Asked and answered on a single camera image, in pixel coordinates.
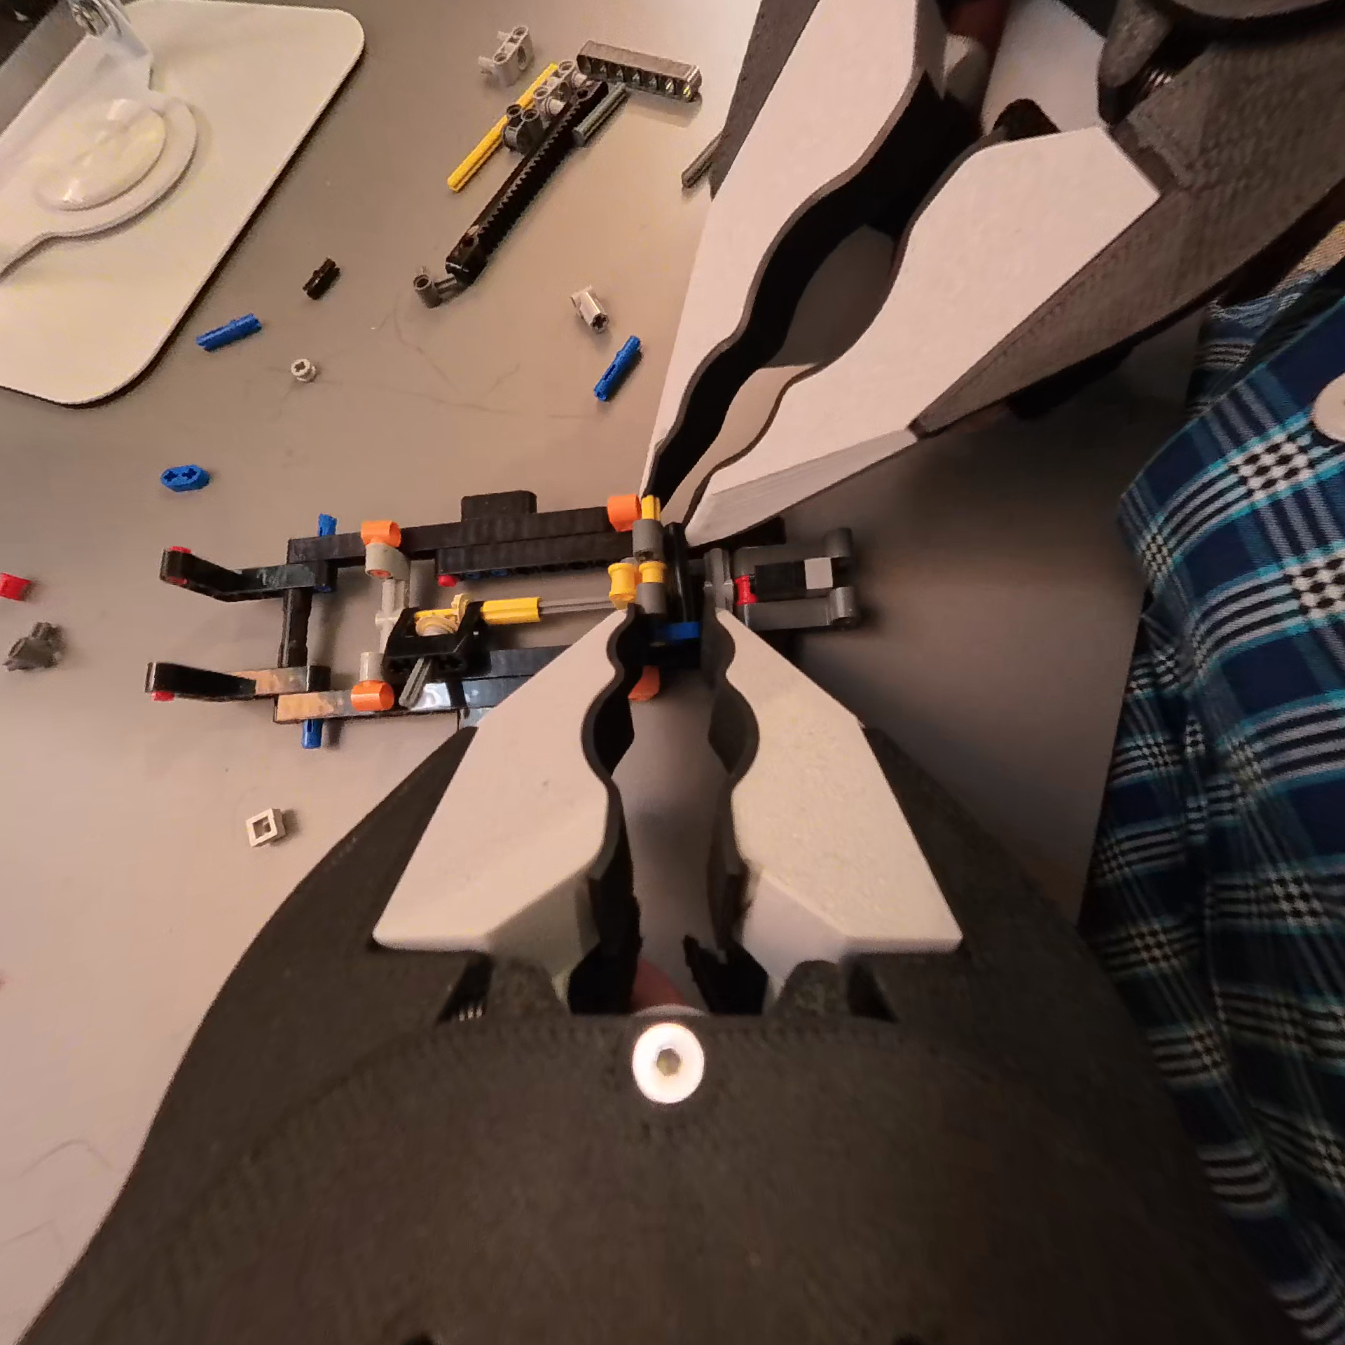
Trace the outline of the black lego gear rack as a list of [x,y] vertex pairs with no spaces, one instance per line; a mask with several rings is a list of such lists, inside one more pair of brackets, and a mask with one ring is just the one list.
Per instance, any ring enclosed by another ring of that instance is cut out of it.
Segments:
[[537,147],[513,167],[475,220],[445,255],[440,287],[470,286],[491,260],[531,201],[544,190],[563,159],[576,147],[574,129],[590,110],[592,99],[577,99],[547,129]]

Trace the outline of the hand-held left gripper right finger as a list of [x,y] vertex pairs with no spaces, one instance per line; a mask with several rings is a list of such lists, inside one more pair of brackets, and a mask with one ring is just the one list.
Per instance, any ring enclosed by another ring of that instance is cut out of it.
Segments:
[[736,616],[709,619],[709,861],[726,965],[773,998],[805,963],[947,954],[962,928],[869,731]]

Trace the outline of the black lego liftarm axle tube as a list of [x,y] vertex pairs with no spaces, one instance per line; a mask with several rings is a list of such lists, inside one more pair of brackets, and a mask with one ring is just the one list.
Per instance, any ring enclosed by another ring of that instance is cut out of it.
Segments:
[[275,564],[230,568],[187,547],[161,552],[158,577],[192,593],[222,601],[280,601],[276,665],[308,664],[308,619],[313,597],[333,589],[337,568],[347,560],[342,534],[289,539],[284,560]]

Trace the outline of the yellow lego axle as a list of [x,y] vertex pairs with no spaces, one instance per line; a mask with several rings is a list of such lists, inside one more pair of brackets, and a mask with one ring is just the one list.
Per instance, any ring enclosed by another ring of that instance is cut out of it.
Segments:
[[509,124],[512,111],[521,111],[533,103],[537,91],[558,71],[560,65],[553,60],[542,68],[542,73],[525,89],[518,99],[510,103],[496,124],[485,132],[478,143],[464,156],[464,159],[446,175],[446,185],[451,191],[459,193],[470,177],[488,161],[488,158],[501,147],[504,127]]

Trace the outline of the black lego liftarm blue pin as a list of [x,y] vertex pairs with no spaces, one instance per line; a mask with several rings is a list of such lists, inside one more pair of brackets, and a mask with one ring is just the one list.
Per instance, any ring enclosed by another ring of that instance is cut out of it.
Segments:
[[196,701],[270,699],[275,702],[275,721],[280,721],[278,701],[284,696],[297,696],[315,705],[315,712],[300,721],[300,744],[305,750],[316,750],[323,745],[324,723],[334,723],[353,712],[349,693],[333,689],[329,686],[329,669],[318,664],[220,672],[177,662],[150,661],[145,667],[144,688],[155,701],[174,697]]

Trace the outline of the black lego chassis assembly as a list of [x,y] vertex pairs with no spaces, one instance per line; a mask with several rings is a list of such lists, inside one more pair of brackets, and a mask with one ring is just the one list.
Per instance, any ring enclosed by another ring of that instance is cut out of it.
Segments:
[[[694,619],[701,632],[718,609],[779,643],[797,632],[853,627],[861,617],[848,528],[787,542],[773,518],[742,540],[690,548],[678,524],[659,521],[651,497],[611,496],[602,507],[539,512],[531,492],[464,496],[461,520],[432,550],[441,597],[421,606],[408,577],[384,574],[389,556],[376,550],[363,564],[381,589],[381,646],[361,657],[349,688],[334,688],[349,693],[352,707],[337,721],[451,712],[461,728],[477,726],[561,653],[560,645],[518,643],[510,632],[602,617],[637,600],[650,633],[632,701],[653,697],[666,675],[701,659],[701,638],[664,641],[667,621]],[[300,726],[315,712],[297,696],[278,705],[278,723]]]

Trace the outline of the dark grey lego beam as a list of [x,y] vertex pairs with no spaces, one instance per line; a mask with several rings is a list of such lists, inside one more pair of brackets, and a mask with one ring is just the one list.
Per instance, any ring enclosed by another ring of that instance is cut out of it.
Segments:
[[701,70],[686,60],[672,60],[595,39],[582,43],[574,60],[577,70],[589,78],[606,79],[680,103],[696,100],[701,91]]

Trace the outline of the person's plaid shirt torso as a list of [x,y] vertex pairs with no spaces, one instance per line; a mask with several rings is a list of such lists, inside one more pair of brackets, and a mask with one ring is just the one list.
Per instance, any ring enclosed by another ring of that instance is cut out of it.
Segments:
[[1144,597],[1080,933],[1303,1341],[1343,1338],[1341,260],[1204,320],[1119,529]]

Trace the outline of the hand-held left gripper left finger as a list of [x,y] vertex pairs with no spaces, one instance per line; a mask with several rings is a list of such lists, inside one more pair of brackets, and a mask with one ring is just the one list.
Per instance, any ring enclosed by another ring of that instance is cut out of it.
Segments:
[[517,958],[577,1011],[629,1008],[640,910],[611,773],[640,672],[629,608],[451,739],[464,750],[374,925],[379,946]]

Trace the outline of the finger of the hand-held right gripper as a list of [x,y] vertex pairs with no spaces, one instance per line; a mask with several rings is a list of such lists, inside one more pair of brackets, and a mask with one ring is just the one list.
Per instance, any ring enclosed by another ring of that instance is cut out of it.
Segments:
[[914,219],[882,310],[706,480],[686,540],[744,531],[915,443],[912,422],[1156,198],[1103,127],[968,155]]
[[640,494],[672,497],[883,169],[943,100],[936,2],[816,2],[704,215]]

